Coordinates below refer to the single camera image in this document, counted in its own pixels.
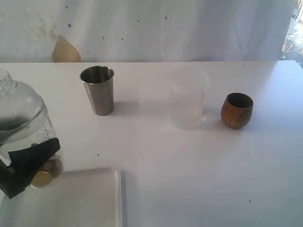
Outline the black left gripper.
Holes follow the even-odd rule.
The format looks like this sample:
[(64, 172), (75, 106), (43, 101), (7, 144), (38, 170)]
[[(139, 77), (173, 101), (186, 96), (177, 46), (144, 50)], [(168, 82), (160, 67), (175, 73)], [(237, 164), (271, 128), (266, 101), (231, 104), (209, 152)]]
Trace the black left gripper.
[[(29, 135), (27, 125), (31, 118), (25, 115), (0, 114), (0, 143), (19, 141)], [(9, 199), (25, 190), (24, 179), (30, 182), (38, 170), (60, 150), (58, 138), (52, 138), (34, 147), (10, 151), (10, 165), (0, 161), (0, 188)]]

